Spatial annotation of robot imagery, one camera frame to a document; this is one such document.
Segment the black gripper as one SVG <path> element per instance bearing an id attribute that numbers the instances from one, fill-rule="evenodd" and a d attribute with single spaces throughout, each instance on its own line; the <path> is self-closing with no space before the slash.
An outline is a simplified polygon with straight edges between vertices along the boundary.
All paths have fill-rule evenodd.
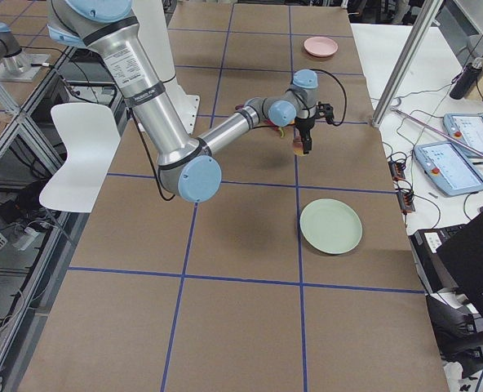
<path id="1" fill-rule="evenodd" d="M 298 130 L 301 141 L 302 155 L 308 155 L 312 151 L 311 130 L 315 125 L 314 118 L 297 118 L 295 128 Z"/>

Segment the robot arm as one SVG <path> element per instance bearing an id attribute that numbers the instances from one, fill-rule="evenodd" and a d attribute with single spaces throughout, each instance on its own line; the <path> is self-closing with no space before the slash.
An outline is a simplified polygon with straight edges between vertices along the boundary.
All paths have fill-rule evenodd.
<path id="1" fill-rule="evenodd" d="M 130 1 L 49 1 L 47 6 L 51 38 L 102 58 L 127 108 L 158 151 L 161 186 L 191 203 L 204 202 L 219 189 L 222 171 L 215 153 L 262 121 L 312 129 L 318 77 L 301 69 L 283 95 L 252 98 L 220 125 L 194 138 L 140 41 L 140 22 Z"/>

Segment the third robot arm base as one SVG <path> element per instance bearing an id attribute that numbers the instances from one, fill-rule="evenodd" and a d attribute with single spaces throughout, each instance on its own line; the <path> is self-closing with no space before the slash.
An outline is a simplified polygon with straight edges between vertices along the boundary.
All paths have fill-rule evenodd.
<path id="1" fill-rule="evenodd" d="M 49 54 L 26 52 L 7 24 L 0 22 L 0 80 L 32 82 L 39 68 L 49 64 Z"/>

